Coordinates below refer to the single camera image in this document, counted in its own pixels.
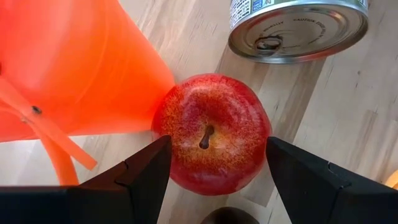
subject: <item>apple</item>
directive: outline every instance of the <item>apple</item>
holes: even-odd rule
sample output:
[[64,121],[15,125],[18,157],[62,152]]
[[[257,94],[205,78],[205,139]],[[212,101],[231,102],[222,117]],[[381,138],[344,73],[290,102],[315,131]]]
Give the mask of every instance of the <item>apple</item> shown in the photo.
[[258,174],[271,124],[256,94],[219,74],[191,77],[160,102],[153,137],[172,137],[170,177],[202,195],[231,194]]

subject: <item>black screw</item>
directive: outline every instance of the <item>black screw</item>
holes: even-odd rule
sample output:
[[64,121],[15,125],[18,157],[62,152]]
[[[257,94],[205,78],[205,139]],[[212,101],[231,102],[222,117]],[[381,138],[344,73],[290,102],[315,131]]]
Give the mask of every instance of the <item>black screw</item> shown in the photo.
[[33,110],[33,113],[35,113],[35,114],[43,113],[43,111],[40,108],[38,108],[37,106],[32,106],[32,110]]

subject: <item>orange plastic strip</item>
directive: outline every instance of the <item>orange plastic strip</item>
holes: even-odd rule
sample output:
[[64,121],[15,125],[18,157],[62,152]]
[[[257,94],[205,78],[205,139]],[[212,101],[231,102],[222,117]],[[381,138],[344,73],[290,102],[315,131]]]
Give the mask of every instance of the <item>orange plastic strip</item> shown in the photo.
[[56,142],[69,155],[74,157],[87,169],[92,169],[96,161],[82,148],[76,145],[68,136],[42,114],[34,113],[32,105],[21,96],[4,78],[0,77],[0,99],[20,112],[28,123],[32,123],[41,133]]
[[39,131],[34,125],[30,125],[30,127],[41,139],[44,148],[47,150],[60,185],[78,185],[79,180],[70,156],[57,143],[43,132]]

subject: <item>wood grain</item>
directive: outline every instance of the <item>wood grain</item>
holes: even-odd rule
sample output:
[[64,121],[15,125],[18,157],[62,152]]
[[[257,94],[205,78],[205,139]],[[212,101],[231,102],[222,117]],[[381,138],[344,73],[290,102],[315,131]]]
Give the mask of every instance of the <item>wood grain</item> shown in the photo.
[[[275,136],[384,182],[398,169],[398,2],[370,3],[370,30],[354,47],[326,60],[267,65],[238,57],[226,46],[230,0],[121,0],[177,82],[211,72],[237,78],[258,95]],[[133,155],[152,137],[147,131],[74,140],[99,162],[93,171],[75,163],[83,182]],[[57,184],[39,142],[0,144],[0,156],[2,185]],[[230,196],[204,197],[170,180],[159,223],[200,223],[226,205],[247,210],[261,223],[290,222],[264,166]]]

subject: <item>metal can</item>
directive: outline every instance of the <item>metal can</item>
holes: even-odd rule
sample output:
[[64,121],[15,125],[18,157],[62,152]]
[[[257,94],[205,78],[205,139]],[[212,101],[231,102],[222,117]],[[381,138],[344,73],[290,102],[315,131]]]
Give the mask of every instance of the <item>metal can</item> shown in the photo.
[[368,0],[232,0],[228,45],[265,63],[295,63],[351,47],[368,30]]

